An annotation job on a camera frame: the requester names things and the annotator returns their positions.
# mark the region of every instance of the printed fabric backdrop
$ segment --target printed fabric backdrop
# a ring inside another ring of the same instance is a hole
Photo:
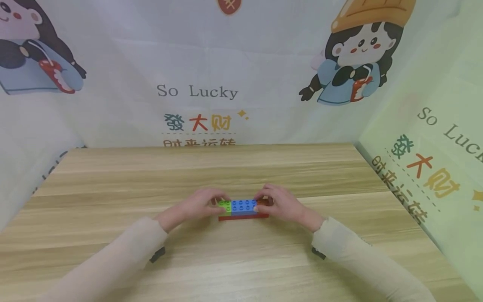
[[[481,300],[482,12],[467,1],[441,27],[358,146]]]
[[[438,0],[0,0],[0,227],[72,147],[355,142]]]

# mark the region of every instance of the sparkle star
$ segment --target sparkle star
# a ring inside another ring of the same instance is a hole
[[[473,190],[473,191],[474,191],[473,200],[483,201],[483,192],[479,192],[477,190]]]

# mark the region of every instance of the wood grain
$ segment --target wood grain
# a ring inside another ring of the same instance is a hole
[[[134,221],[198,187],[244,199],[266,182],[354,230],[437,301],[477,301],[349,144],[72,150],[0,234],[0,301],[34,301]],[[185,223],[158,262],[106,301],[384,301],[310,243],[273,217]]]

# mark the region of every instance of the sleeve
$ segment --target sleeve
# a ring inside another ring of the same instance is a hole
[[[168,234],[144,217],[111,244],[65,275],[38,302],[91,302],[109,293],[125,278],[143,269]]]
[[[325,60],[322,62],[322,64],[320,64],[319,69],[317,70],[317,75],[319,76],[319,81],[323,88],[329,85],[329,83],[334,79],[336,65],[337,63],[330,59]]]
[[[348,269],[390,302],[436,302],[407,270],[331,217],[313,234],[312,246],[316,255]]]

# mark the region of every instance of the dashed line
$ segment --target dashed line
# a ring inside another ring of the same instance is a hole
[[[184,132],[161,132],[160,134],[184,134],[184,135],[200,135],[200,134],[209,134],[209,135],[220,135],[220,134],[236,134],[236,132],[200,132],[200,133],[184,133]]]

